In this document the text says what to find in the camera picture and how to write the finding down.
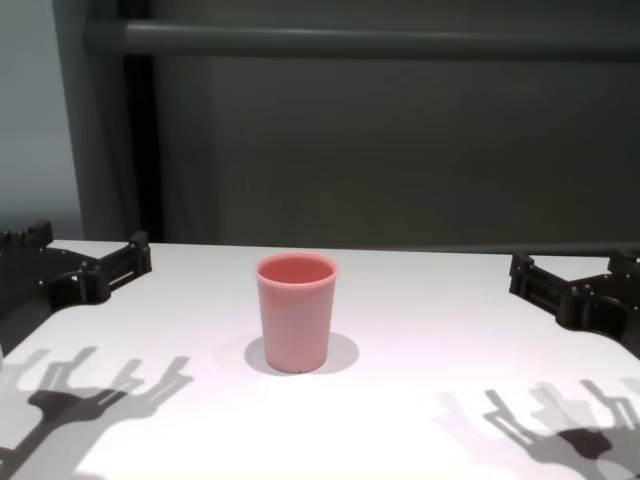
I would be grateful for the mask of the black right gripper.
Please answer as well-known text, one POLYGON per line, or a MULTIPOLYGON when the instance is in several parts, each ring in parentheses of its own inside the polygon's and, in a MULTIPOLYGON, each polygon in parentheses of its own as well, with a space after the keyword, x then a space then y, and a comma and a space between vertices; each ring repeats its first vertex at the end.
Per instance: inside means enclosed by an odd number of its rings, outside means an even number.
POLYGON ((570 331, 614 341, 639 358, 639 252, 612 250, 609 274, 565 280, 514 253, 509 292, 552 314, 570 331))

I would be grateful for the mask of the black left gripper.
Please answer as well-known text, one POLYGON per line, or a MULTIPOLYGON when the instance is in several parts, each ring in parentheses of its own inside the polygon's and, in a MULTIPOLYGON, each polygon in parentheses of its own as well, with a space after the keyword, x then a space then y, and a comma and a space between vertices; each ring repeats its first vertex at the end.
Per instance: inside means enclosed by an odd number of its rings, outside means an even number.
POLYGON ((49 220, 1 231, 2 324, 41 321, 67 307, 103 303, 114 290, 152 271, 144 231, 136 232, 125 247, 85 262, 75 252, 43 249, 52 242, 49 220))

